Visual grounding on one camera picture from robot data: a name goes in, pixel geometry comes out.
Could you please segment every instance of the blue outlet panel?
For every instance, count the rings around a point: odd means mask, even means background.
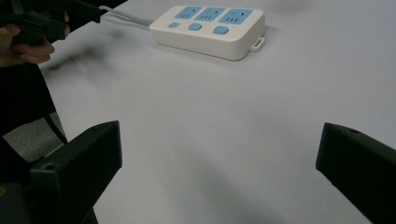
[[[193,17],[199,10],[201,10],[201,7],[185,7],[183,10],[181,10],[176,16],[176,19],[182,19],[182,20],[189,20],[191,17]]]
[[[225,10],[224,7],[208,7],[201,14],[199,14],[195,20],[196,21],[213,21],[217,18],[221,12]]]
[[[231,9],[219,22],[241,24],[252,12],[251,9]]]

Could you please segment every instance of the blue button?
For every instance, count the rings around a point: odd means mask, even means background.
[[[189,26],[189,30],[192,31],[197,31],[197,30],[201,30],[202,25],[200,23],[193,23]]]
[[[215,30],[213,31],[213,33],[215,33],[216,35],[225,35],[229,32],[228,27],[226,26],[218,26],[215,28]]]
[[[177,28],[180,25],[178,22],[172,22],[168,25],[169,28]]]

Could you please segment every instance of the power cord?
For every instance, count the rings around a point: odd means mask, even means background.
[[[113,13],[113,14],[116,14],[116,15],[118,15],[118,16],[121,16],[121,17],[123,17],[124,19],[127,19],[127,21],[131,21],[131,22],[133,22],[133,23],[136,23],[136,24],[139,24],[139,25],[142,25],[142,26],[147,26],[147,27],[149,27],[149,26],[155,21],[155,20],[146,20],[146,19],[137,18],[137,17],[135,17],[135,16],[133,16],[133,15],[131,15],[131,14],[128,14],[128,13],[125,13],[125,12],[122,12],[122,11],[115,10],[115,9],[113,9],[113,8],[111,8],[111,7],[100,6],[99,9],[101,9],[101,10],[106,10],[106,11],[108,11],[108,12],[111,12],[111,13]]]

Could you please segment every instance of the electrical outlet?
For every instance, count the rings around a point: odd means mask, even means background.
[[[241,24],[252,12],[251,9],[231,9],[219,22]]]
[[[182,19],[182,20],[189,20],[191,19],[199,10],[201,10],[201,7],[185,7],[183,10],[181,10],[176,16],[176,19]]]
[[[195,18],[196,21],[213,21],[221,12],[225,10],[224,7],[208,7],[199,16]]]
[[[149,30],[160,45],[232,61],[265,43],[265,17],[258,8],[175,6]]]

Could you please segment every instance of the human hand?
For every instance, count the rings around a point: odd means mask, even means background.
[[[64,20],[69,21],[67,14],[64,14]],[[21,29],[13,24],[8,24],[0,28],[0,67],[9,67],[23,63],[44,63],[50,59],[51,53],[55,48],[46,37],[40,36],[40,45],[29,46],[17,44],[12,46],[12,39],[20,33]],[[66,25],[64,34],[68,36],[70,28]]]

